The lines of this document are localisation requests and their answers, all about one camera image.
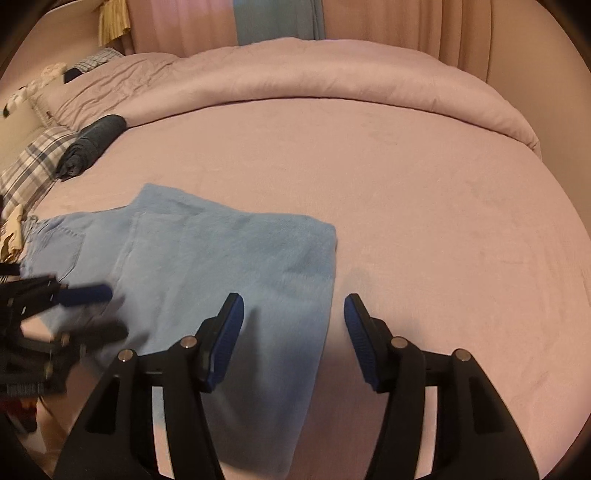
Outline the light blue denim pants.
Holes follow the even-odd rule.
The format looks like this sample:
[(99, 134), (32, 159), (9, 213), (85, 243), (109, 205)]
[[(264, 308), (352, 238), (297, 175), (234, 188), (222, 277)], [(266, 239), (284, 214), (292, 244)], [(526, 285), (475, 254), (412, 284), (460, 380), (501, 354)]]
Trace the light blue denim pants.
[(147, 184), (127, 206), (40, 221), (21, 270), (110, 284), (109, 303), (56, 307), (43, 323), (59, 332), (116, 318), (140, 354), (167, 349), (228, 294), (242, 296), (238, 343), (205, 415), (222, 462), (283, 479), (328, 333), (335, 245), (334, 226), (308, 216), (240, 212)]

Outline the beige patterned cloth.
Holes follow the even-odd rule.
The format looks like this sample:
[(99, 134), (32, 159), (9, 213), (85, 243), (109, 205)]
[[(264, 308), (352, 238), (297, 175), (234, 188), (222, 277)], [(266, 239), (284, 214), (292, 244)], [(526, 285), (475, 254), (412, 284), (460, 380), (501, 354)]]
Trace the beige patterned cloth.
[(18, 204), (7, 217), (1, 231), (1, 261), (16, 263), (25, 245), (23, 236), (23, 206)]

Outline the plaid pillow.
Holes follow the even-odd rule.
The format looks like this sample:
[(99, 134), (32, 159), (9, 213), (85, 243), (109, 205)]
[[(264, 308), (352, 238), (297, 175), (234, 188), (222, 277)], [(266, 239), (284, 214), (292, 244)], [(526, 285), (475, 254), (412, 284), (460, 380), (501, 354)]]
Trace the plaid pillow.
[(16, 161), (1, 173), (1, 218), (6, 221), (21, 206), (29, 212), (51, 190), (56, 170), (77, 133), (65, 127), (42, 131), (29, 143)]

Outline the dark rolled garment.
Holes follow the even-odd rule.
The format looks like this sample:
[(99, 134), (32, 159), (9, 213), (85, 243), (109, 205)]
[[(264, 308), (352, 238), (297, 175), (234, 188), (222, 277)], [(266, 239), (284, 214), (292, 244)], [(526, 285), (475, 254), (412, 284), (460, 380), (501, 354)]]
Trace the dark rolled garment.
[(119, 115), (106, 115), (83, 128), (59, 160), (56, 177), (68, 180), (84, 173), (126, 129)]

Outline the pink wrinkled pillow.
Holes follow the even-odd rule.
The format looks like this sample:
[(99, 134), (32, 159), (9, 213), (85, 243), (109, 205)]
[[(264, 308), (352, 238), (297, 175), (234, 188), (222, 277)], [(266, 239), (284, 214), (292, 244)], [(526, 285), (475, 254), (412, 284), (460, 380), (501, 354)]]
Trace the pink wrinkled pillow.
[(46, 126), (80, 131), (145, 92), (178, 59), (168, 53), (119, 57), (68, 83), (52, 82), (30, 103)]

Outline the white plush toy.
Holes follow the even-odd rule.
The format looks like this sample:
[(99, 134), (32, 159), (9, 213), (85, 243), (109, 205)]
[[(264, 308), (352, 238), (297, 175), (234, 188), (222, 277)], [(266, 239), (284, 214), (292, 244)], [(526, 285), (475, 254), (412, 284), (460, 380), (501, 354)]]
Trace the white plush toy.
[(8, 98), (2, 109), (3, 117), (8, 118), (25, 100), (28, 100), (33, 94), (48, 86), (52, 81), (62, 77), (65, 71), (66, 64), (63, 62), (45, 67), (39, 77), (20, 87)]

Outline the blue curtain panel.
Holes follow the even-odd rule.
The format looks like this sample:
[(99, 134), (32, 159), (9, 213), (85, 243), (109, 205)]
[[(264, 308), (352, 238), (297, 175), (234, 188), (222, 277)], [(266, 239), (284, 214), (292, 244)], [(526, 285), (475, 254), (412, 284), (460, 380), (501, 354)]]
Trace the blue curtain panel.
[(325, 39), (322, 1), (238, 0), (232, 7), (239, 45), (284, 37)]

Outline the pink folded duvet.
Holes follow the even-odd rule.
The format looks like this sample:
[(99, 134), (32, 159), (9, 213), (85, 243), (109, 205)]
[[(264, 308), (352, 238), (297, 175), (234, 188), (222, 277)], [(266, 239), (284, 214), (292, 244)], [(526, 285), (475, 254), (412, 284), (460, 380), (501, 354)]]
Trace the pink folded duvet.
[(186, 58), (141, 54), (134, 93), (110, 112), (131, 126), (215, 105), (287, 98), (342, 99), (414, 109), (510, 137), (535, 154), (525, 117), (479, 78), (420, 51), (359, 40), (270, 40)]

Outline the pink curtain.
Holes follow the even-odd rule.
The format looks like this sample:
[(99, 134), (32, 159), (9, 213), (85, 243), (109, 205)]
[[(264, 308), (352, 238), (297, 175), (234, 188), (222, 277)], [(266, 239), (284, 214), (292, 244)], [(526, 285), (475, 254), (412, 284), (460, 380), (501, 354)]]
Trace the pink curtain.
[[(233, 1), (129, 1), (136, 52), (186, 57), (238, 46)], [(427, 53), (486, 79), (492, 43), (489, 1), (322, 1), (325, 39), (372, 41)]]

